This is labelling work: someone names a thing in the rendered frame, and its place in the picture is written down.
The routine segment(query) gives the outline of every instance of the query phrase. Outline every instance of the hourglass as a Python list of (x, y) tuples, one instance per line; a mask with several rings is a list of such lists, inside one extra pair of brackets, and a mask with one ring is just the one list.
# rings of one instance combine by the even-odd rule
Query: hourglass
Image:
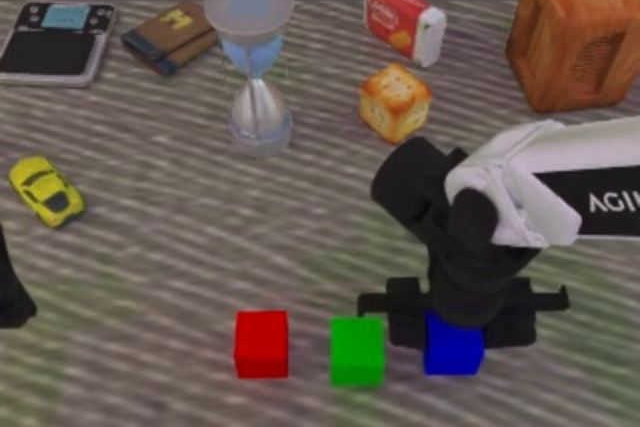
[(253, 157), (270, 157), (291, 139), (293, 120), (282, 95), (264, 74), (283, 45), (294, 0), (205, 0), (204, 11), (222, 49), (247, 81), (236, 93), (229, 129), (236, 147)]

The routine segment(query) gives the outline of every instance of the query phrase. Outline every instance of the toy car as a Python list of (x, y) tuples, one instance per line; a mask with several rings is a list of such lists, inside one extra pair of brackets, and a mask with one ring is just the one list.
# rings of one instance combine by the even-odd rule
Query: toy car
[(41, 155), (19, 160), (9, 172), (9, 182), (36, 216), (52, 229), (84, 212), (80, 192)]

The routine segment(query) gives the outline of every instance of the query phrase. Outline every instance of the bread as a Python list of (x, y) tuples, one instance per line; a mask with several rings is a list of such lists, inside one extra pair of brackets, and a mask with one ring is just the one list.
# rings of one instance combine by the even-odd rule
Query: bread
[(425, 124), (431, 98), (424, 82), (394, 63), (362, 83), (360, 118), (387, 142), (397, 144)]

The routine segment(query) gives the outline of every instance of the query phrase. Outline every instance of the wallet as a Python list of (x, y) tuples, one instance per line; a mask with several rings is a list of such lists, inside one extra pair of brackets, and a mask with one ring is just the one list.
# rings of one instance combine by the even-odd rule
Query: wallet
[(202, 5), (192, 0), (174, 5), (121, 37), (136, 60), (160, 75), (175, 74), (217, 39)]

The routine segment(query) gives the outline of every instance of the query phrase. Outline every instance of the cube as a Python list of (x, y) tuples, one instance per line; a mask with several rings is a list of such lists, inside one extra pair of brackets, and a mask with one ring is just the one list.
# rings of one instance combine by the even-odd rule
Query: cube
[(287, 312), (236, 313), (233, 351), (239, 379), (282, 379), (289, 376)]
[(384, 325), (381, 319), (331, 319), (331, 383), (373, 387), (384, 380)]
[(476, 375), (484, 360), (482, 329), (460, 328), (437, 314), (426, 314), (425, 375)]
[(391, 64), (360, 88), (360, 119), (384, 140), (398, 144), (427, 121), (431, 89), (401, 64)]

